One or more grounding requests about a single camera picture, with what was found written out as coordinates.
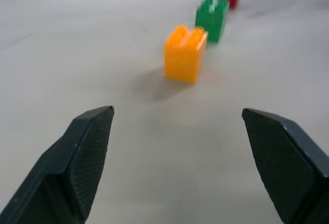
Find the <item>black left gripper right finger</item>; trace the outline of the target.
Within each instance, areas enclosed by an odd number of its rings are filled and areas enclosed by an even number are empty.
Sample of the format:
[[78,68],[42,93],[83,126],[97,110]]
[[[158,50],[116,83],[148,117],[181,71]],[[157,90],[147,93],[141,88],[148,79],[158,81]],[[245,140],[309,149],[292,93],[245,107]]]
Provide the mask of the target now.
[[284,224],[329,224],[329,156],[294,121],[242,111],[253,158]]

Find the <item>green building block cube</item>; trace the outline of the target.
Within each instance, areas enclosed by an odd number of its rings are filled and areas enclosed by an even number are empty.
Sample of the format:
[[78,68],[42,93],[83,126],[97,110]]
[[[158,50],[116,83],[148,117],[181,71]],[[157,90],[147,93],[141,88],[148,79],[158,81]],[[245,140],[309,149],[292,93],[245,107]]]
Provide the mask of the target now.
[[228,0],[203,0],[196,10],[195,27],[208,33],[210,43],[219,43],[229,11]]

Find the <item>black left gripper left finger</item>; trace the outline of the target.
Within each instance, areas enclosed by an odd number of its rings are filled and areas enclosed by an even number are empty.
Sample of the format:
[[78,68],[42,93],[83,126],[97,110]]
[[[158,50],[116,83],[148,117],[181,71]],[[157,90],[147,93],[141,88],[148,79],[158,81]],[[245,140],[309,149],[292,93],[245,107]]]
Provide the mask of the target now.
[[0,224],[85,224],[103,173],[113,106],[86,111],[35,163]]

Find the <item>orange building block cube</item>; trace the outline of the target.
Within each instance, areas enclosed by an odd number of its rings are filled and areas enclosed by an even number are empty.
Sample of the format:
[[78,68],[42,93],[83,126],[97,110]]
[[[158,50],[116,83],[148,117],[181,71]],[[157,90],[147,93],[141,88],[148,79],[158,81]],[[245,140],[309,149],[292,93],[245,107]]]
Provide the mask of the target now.
[[164,76],[194,84],[201,72],[208,33],[202,27],[176,27],[164,43]]

